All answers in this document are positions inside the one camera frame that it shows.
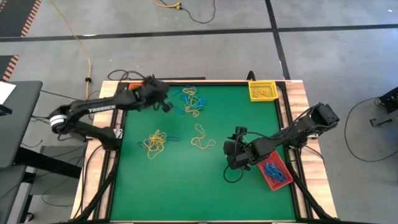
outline green table surface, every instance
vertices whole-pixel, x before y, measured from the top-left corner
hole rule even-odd
[[[176,89],[172,87],[169,101],[183,108]],[[223,178],[227,137],[236,126],[266,135],[278,132],[275,103],[251,102],[247,86],[197,89],[197,96],[208,100],[197,118],[191,113],[152,109],[127,113],[111,220],[294,220],[289,186],[271,190],[258,167],[245,172],[236,184]],[[199,149],[190,144],[192,138],[200,136],[197,123],[207,135],[202,144],[214,139],[215,146]],[[137,142],[158,129],[181,141],[167,141],[164,151],[151,160]],[[278,152],[284,158],[282,148]],[[229,179],[239,176],[240,170],[227,172]]]

